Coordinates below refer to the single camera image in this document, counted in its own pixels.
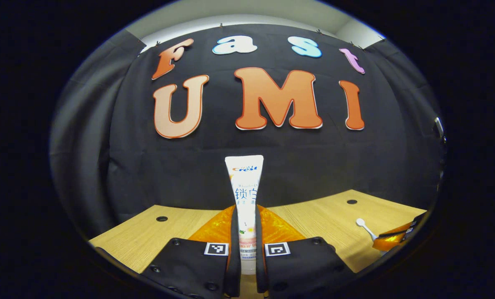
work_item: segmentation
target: letter m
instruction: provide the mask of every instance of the letter m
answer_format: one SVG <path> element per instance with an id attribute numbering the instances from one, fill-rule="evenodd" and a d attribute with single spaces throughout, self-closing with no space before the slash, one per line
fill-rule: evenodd
<path id="1" fill-rule="evenodd" d="M 282 88 L 261 68 L 238 69 L 234 75 L 242 80 L 244 88 L 244 108 L 242 116 L 236 120 L 238 129 L 259 130 L 266 127 L 268 121 L 260 114 L 259 101 L 277 127 L 284 123 L 292 104 L 293 115 L 289 119 L 292 127 L 318 129 L 323 125 L 315 103 L 313 74 L 291 71 Z"/>

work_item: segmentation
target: cutout letter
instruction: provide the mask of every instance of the cutout letter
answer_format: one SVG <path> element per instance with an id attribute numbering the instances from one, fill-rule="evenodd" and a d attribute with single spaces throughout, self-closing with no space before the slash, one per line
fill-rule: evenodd
<path id="1" fill-rule="evenodd" d="M 253 39 L 245 35 L 235 35 L 218 40 L 219 45 L 212 49 L 212 52 L 218 55 L 238 53 L 250 53 L 258 49 L 253 45 Z"/>
<path id="2" fill-rule="evenodd" d="M 299 36 L 290 36 L 288 38 L 288 42 L 293 45 L 291 49 L 299 55 L 314 58 L 321 57 L 321 50 L 318 49 L 318 44 L 311 39 Z"/>
<path id="3" fill-rule="evenodd" d="M 340 86 L 344 89 L 345 98 L 347 99 L 347 119 L 345 125 L 349 130 L 363 130 L 364 121 L 360 112 L 360 102 L 358 101 L 358 92 L 360 89 L 354 83 L 349 81 L 339 81 Z"/>
<path id="4" fill-rule="evenodd" d="M 340 49 L 340 52 L 345 54 L 345 57 L 357 72 L 360 74 L 365 74 L 364 68 L 358 65 L 358 58 L 356 56 L 354 56 L 348 49 Z"/>
<path id="5" fill-rule="evenodd" d="M 195 131 L 201 121 L 203 85 L 209 81 L 209 76 L 194 76 L 183 83 L 188 89 L 186 117 L 179 122 L 170 118 L 172 94 L 177 85 L 170 84 L 153 93 L 155 98 L 155 130 L 165 138 L 182 138 Z"/>
<path id="6" fill-rule="evenodd" d="M 281 127 L 290 106 L 293 115 L 289 123 L 297 129 L 318 129 L 323 120 L 318 115 L 314 97 L 315 76 L 305 71 L 291 71 L 279 88 L 270 75 L 261 68 L 242 68 L 234 75 L 242 80 L 244 109 L 236 120 L 240 130 L 263 129 L 268 120 L 260 115 L 260 102 L 266 108 L 273 124 Z"/>
<path id="7" fill-rule="evenodd" d="M 155 71 L 155 73 L 153 74 L 151 79 L 155 80 L 155 79 L 159 78 L 160 76 L 173 70 L 175 65 L 172 64 L 172 59 L 175 61 L 181 59 L 183 53 L 185 52 L 184 47 L 188 47 L 188 46 L 192 45 L 193 43 L 194 43 L 194 40 L 189 38 L 189 39 L 185 40 L 184 42 L 179 42 L 177 45 L 162 51 L 162 53 L 160 53 L 160 55 L 159 55 L 160 59 L 158 61 L 157 70 Z"/>

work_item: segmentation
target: toothpaste tube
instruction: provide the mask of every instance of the toothpaste tube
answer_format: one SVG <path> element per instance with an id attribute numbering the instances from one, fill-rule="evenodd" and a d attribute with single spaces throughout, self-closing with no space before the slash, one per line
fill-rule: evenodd
<path id="1" fill-rule="evenodd" d="M 225 158 L 238 212 L 241 269 L 248 275 L 256 270 L 256 192 L 263 162 L 262 155 Z"/>

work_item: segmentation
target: wooden tabletop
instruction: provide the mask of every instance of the wooden tabletop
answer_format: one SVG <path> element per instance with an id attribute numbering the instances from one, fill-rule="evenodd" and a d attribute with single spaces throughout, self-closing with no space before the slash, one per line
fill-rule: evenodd
<path id="1" fill-rule="evenodd" d="M 347 203 L 351 199 L 356 203 Z M 426 212 L 354 190 L 268 209 L 306 238 L 323 237 L 335 247 L 338 256 L 354 272 L 359 272 L 380 258 L 380 252 L 372 248 L 373 241 L 369 234 L 356 225 L 357 218 L 364 219 L 369 229 L 379 235 L 409 223 L 415 216 Z M 90 242 L 141 273 L 171 238 L 188 239 L 219 212 L 152 206 Z M 168 220 L 158 222 L 156 218 L 159 216 L 166 216 Z M 256 292 L 254 275 L 242 275 L 240 293 L 241 298 L 263 298 L 262 294 Z"/>

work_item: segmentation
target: white plastic spoon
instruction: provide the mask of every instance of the white plastic spoon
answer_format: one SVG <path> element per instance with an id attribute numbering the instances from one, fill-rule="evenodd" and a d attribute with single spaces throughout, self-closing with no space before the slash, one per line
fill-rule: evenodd
<path id="1" fill-rule="evenodd" d="M 370 229 L 368 229 L 367 226 L 365 226 L 365 221 L 362 218 L 356 219 L 356 225 L 365 228 L 365 230 L 367 230 L 367 232 L 371 236 L 371 239 L 373 240 L 373 242 L 375 241 L 377 236 L 375 236 L 375 234 Z"/>

